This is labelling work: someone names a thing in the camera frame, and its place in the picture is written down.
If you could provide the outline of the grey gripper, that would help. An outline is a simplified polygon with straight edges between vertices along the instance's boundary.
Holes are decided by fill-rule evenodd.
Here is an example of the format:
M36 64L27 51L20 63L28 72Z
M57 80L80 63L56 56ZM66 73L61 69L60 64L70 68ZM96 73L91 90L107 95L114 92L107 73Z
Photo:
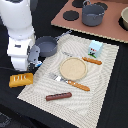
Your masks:
M39 64L39 61L38 61L39 54L40 54L40 48L37 45L34 45L31 48L29 56L28 56L28 62L29 62L28 70L29 71L32 71Z

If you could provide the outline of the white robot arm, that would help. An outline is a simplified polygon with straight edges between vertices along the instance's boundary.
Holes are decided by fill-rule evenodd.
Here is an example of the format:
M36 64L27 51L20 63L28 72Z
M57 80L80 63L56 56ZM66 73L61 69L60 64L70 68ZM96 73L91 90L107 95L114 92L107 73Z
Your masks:
M0 0L0 19L7 28L9 43L7 54L15 70L26 71L29 50L35 44L32 14L38 0Z

